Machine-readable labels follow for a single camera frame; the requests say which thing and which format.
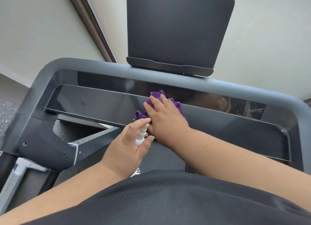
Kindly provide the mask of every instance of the spray nozzle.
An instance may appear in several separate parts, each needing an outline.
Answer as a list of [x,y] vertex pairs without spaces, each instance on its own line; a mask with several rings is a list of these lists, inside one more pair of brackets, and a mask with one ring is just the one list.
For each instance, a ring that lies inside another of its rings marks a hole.
[[144,125],[141,129],[138,130],[137,138],[138,140],[142,140],[145,137],[149,124]]

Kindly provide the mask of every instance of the purple cloth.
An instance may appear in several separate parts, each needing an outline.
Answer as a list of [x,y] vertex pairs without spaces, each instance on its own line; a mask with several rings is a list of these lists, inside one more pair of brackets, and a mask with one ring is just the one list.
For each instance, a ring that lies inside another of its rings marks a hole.
[[[155,98],[157,98],[158,100],[160,100],[162,102],[162,98],[160,97],[160,95],[164,94],[164,92],[161,90],[161,91],[158,91],[158,92],[151,92],[150,95],[151,96],[154,96]],[[181,115],[185,118],[185,120],[187,121],[185,115],[183,114],[182,110],[181,110],[181,103],[179,101],[174,101],[174,98],[168,98],[169,100],[171,100],[174,105],[176,106],[176,108],[179,110],[179,112],[181,113]],[[150,101],[150,98],[147,99],[146,101],[152,108],[154,108],[154,105],[152,104],[152,102]],[[146,110],[145,110],[145,107],[142,108],[143,110],[143,113],[139,112],[139,111],[136,111],[135,112],[135,120],[139,120],[139,119],[145,119],[145,118],[149,118]]]

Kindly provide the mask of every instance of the forearm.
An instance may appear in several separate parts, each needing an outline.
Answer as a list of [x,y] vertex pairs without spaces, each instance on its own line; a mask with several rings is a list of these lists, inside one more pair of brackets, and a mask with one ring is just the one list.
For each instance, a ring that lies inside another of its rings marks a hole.
[[311,176],[200,131],[171,149],[199,174],[261,189],[311,211]]
[[22,224],[73,207],[120,180],[102,163],[97,163],[2,215],[0,224]]

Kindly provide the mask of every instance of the person's left arm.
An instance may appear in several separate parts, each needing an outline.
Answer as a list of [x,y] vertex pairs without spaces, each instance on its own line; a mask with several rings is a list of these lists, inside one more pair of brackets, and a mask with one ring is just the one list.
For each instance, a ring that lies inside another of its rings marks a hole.
[[129,124],[112,141],[103,159],[60,185],[33,198],[0,217],[0,224],[18,225],[73,207],[103,189],[130,177],[148,152],[153,136],[137,147],[138,129],[150,122],[140,119]]

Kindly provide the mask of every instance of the white spray bottle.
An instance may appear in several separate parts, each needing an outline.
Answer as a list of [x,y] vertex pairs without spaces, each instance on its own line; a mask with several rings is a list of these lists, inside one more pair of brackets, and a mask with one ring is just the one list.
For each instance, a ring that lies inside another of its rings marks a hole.
[[146,124],[141,129],[138,130],[137,137],[136,137],[136,145],[139,146],[145,140],[145,134],[147,132],[149,124]]

